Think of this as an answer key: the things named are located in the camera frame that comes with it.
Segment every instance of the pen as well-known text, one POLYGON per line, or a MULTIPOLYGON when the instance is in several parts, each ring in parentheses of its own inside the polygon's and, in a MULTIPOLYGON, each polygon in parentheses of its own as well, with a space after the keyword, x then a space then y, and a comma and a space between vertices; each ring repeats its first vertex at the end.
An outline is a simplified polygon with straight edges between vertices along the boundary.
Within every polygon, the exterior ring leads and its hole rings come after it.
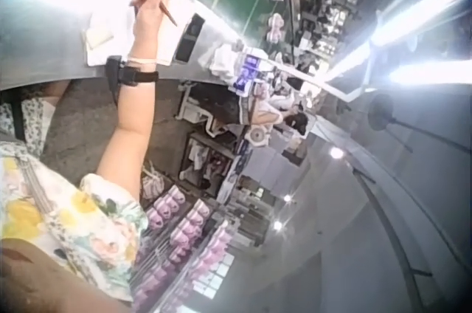
POLYGON ((174 24, 174 25, 177 26, 176 21, 175 21, 174 18, 171 16, 169 10, 168 10, 167 7, 164 5, 164 3, 160 2, 160 3, 159 3, 159 8, 161 8, 162 12, 169 18, 169 20, 172 22, 172 24, 174 24))

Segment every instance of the floral dress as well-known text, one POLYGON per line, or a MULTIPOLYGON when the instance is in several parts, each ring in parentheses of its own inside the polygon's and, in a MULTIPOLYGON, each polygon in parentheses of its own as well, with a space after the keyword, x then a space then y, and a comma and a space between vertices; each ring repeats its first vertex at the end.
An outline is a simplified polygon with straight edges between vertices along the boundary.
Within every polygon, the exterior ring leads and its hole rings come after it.
POLYGON ((28 241, 106 294, 132 301, 128 280, 148 220, 126 190, 95 174, 76 188, 22 143, 0 141, 0 191, 1 238, 28 241))

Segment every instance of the paper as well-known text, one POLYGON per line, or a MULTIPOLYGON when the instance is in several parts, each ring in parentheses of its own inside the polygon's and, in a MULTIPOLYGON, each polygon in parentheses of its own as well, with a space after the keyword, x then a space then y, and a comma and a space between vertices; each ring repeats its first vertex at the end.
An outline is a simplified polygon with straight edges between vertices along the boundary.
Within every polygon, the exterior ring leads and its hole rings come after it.
MULTIPOLYGON (((95 5, 96 8, 91 14, 90 26, 84 32, 86 60, 89 66, 104 65, 108 56, 111 55, 121 55, 123 59, 128 56, 133 45, 133 25, 135 22, 134 9, 128 6, 129 1, 100 0, 95 5)), ((169 0, 167 9, 178 26, 173 25, 169 18, 164 16, 159 29, 159 49, 156 60, 158 64, 165 66, 172 63, 178 43, 195 13, 195 7, 191 0, 169 0)))

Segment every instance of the black hair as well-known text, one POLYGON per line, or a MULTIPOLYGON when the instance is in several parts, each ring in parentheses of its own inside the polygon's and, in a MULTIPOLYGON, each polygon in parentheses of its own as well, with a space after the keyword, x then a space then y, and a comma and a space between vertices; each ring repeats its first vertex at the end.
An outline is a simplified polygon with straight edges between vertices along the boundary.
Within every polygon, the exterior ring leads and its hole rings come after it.
POLYGON ((308 116, 303 112, 299 112, 295 115, 289 115, 284 119, 285 123, 297 130, 299 134, 304 136, 307 132, 308 116))

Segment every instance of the white bracelet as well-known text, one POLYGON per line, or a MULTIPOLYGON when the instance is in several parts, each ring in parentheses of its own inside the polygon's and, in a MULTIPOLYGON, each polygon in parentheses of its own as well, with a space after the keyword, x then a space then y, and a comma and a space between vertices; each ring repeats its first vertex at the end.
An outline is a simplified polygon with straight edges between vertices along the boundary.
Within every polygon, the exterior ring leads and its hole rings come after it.
POLYGON ((147 58, 135 58, 128 56, 127 59, 128 62, 134 62, 134 63, 139 63, 139 64, 157 64, 157 60, 151 60, 147 58))

